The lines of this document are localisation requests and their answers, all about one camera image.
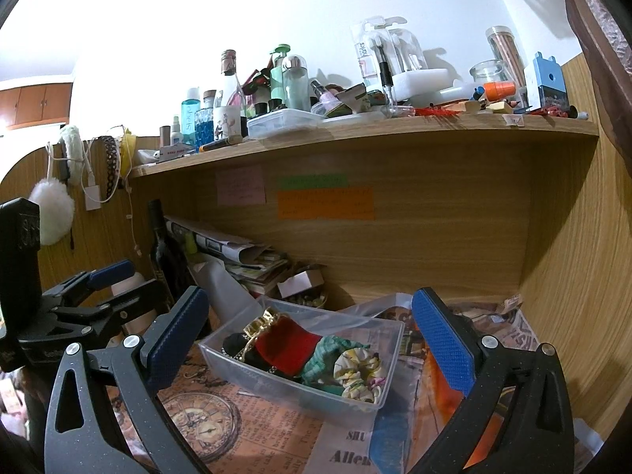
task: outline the cabinet door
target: cabinet door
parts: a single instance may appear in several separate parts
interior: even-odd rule
[[[72,87],[72,84],[46,85],[46,93],[43,98],[43,120],[59,119],[60,122],[68,121]]]
[[[0,91],[0,126],[13,126],[18,112],[20,88]]]
[[[15,124],[37,123],[42,120],[43,96],[46,92],[45,85],[30,85],[20,91],[18,101],[18,114]]]

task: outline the stack of papers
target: stack of papers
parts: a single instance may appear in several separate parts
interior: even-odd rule
[[[247,290],[255,294],[269,294],[277,283],[285,281],[291,273],[290,261],[285,253],[269,245],[229,235],[207,224],[179,217],[165,216],[167,230],[184,243],[188,233],[202,253],[224,261],[226,270]]]

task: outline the blue mouthwash bottle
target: blue mouthwash bottle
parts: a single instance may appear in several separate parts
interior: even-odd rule
[[[200,88],[191,87],[182,102],[182,142],[195,147],[195,112],[200,110]]]

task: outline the dark glass bottle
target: dark glass bottle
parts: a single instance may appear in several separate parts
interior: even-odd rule
[[[150,256],[152,270],[156,279],[167,286],[169,307],[172,307],[191,285],[197,286],[197,283],[189,271],[186,255],[180,244],[167,233],[160,199],[150,201],[147,208],[149,222],[154,230],[154,245]],[[211,323],[206,319],[198,338],[205,337],[211,331]]]

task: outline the pink sticky note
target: pink sticky note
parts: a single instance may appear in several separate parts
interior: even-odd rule
[[[265,186],[261,166],[216,171],[218,207],[265,205]]]

